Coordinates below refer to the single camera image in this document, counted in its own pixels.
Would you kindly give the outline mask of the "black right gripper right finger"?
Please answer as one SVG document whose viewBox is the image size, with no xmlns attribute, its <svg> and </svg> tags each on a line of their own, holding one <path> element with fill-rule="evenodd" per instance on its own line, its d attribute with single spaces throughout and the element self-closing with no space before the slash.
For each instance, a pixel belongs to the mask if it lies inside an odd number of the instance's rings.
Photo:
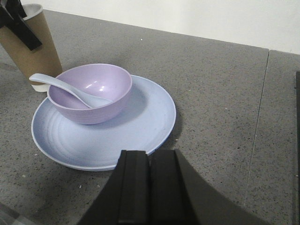
<svg viewBox="0 0 300 225">
<path fill-rule="evenodd" d="M 208 184 L 179 150 L 157 150 L 151 161 L 153 225 L 265 225 Z"/>
</svg>

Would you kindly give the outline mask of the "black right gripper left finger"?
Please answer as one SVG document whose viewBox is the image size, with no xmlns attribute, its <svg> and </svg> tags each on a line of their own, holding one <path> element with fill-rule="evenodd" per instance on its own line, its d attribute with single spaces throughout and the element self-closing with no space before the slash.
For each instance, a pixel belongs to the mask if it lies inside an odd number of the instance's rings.
<svg viewBox="0 0 300 225">
<path fill-rule="evenodd" d="M 149 162 L 144 151 L 121 152 L 105 187 L 79 224 L 149 224 Z"/>
</svg>

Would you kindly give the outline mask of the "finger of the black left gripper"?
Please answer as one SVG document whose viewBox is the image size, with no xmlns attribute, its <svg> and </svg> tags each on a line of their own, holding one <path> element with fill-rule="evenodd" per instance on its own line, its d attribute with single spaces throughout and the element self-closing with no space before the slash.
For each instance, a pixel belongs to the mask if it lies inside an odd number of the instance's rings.
<svg viewBox="0 0 300 225">
<path fill-rule="evenodd" d="M 32 51 L 42 42 L 24 21 L 26 16 L 20 0 L 0 1 L 0 27 L 8 27 Z"/>
</svg>

